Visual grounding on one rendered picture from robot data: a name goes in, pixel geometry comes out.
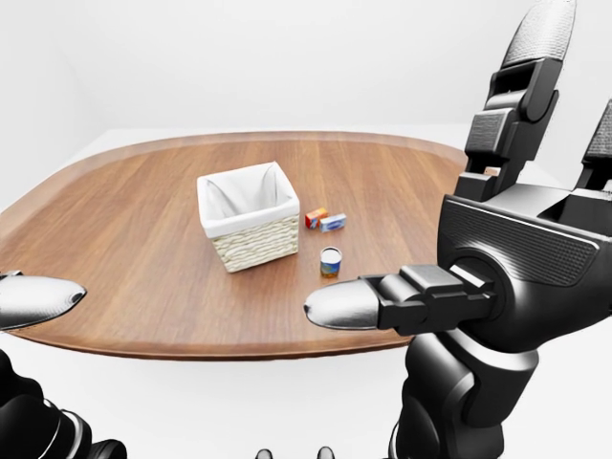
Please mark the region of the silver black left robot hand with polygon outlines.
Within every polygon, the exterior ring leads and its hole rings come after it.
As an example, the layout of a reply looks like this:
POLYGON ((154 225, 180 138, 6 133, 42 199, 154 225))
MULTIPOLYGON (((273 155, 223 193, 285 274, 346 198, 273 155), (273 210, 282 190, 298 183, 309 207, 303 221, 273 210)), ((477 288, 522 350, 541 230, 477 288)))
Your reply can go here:
POLYGON ((46 322, 71 311, 87 295, 72 280, 0 273, 0 331, 46 322))

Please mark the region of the alphabet soup tin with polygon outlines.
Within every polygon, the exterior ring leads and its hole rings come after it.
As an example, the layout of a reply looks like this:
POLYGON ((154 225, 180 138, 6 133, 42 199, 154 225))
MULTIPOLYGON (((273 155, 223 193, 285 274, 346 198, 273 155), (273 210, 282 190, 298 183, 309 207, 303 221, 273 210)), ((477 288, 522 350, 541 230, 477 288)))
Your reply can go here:
POLYGON ((337 277, 342 261, 342 253, 336 247, 326 247, 320 252, 320 274, 324 277, 337 277))

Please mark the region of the wicker basket with white liner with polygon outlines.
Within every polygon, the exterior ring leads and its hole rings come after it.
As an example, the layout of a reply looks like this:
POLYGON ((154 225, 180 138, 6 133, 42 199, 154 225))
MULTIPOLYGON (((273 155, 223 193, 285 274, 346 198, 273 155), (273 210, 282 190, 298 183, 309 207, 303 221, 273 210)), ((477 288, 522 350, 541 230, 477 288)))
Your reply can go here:
POLYGON ((298 252, 300 203, 276 162, 201 176, 200 222, 229 273, 298 252))

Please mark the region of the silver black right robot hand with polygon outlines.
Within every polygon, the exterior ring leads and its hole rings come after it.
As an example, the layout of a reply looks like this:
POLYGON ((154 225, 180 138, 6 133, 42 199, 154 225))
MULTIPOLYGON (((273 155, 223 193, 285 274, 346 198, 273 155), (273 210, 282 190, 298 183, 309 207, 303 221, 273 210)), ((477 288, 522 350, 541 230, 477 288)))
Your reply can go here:
POLYGON ((517 28, 443 201, 436 263, 314 291, 312 323, 402 336, 458 328, 519 353, 612 316, 612 101, 572 189, 518 180, 557 105, 576 8, 536 0, 517 28))

